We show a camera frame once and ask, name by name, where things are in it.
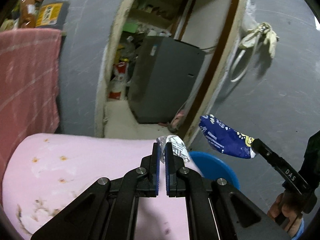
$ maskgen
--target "shelf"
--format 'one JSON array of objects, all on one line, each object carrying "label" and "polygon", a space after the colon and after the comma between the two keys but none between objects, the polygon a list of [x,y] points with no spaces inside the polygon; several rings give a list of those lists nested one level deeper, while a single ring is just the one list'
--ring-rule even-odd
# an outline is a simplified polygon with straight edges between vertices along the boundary
[{"label": "shelf", "polygon": [[161,16],[138,9],[131,9],[129,17],[162,29],[167,29],[172,24],[172,21],[164,19]]}]

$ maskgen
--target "plastic bottle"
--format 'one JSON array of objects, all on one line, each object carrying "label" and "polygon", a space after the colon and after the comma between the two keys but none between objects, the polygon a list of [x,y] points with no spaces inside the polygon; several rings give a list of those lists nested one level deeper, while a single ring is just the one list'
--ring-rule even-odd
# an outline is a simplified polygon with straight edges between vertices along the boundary
[{"label": "plastic bottle", "polygon": [[34,28],[36,26],[35,2],[34,0],[20,1],[20,28]]},{"label": "plastic bottle", "polygon": [[37,28],[63,29],[69,0],[44,0],[36,22]]}]

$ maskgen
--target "yellow label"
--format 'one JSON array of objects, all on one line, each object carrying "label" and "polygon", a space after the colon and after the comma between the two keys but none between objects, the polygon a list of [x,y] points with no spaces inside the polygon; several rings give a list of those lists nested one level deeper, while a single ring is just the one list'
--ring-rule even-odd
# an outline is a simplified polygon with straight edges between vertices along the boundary
[{"label": "yellow label", "polygon": [[41,7],[36,22],[36,27],[54,25],[57,23],[62,3],[52,3]]}]

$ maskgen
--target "gray wall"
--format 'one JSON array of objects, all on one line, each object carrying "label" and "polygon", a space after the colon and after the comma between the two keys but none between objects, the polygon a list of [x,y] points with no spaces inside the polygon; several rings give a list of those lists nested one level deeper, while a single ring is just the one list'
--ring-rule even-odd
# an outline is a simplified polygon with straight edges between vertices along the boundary
[{"label": "gray wall", "polygon": [[[269,22],[280,37],[275,58],[261,46],[248,73],[236,85],[225,83],[210,111],[225,124],[260,138],[299,170],[307,141],[320,130],[320,32],[304,0],[255,0],[257,22]],[[283,179],[261,157],[251,160],[212,150],[202,134],[192,150],[214,154],[236,172],[241,191],[263,211],[283,191]],[[319,208],[310,215],[309,223]]]},{"label": "gray wall", "polygon": [[61,133],[94,136],[98,77],[121,0],[70,0],[60,54]]}]

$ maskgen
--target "crumpled plastic wrapper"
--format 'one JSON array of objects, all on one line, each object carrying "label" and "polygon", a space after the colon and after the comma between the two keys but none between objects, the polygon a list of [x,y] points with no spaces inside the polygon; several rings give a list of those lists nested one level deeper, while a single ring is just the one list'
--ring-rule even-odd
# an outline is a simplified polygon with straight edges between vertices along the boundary
[{"label": "crumpled plastic wrapper", "polygon": [[213,150],[242,159],[255,157],[251,149],[254,138],[233,130],[214,115],[201,116],[199,127]]},{"label": "crumpled plastic wrapper", "polygon": [[162,163],[164,163],[164,147],[167,142],[172,143],[172,150],[173,154],[181,157],[184,161],[184,163],[188,163],[190,161],[190,156],[187,151],[186,145],[184,142],[180,139],[177,135],[168,135],[168,136],[161,136],[156,139],[156,141],[159,143],[161,148],[161,156],[160,160]]}]

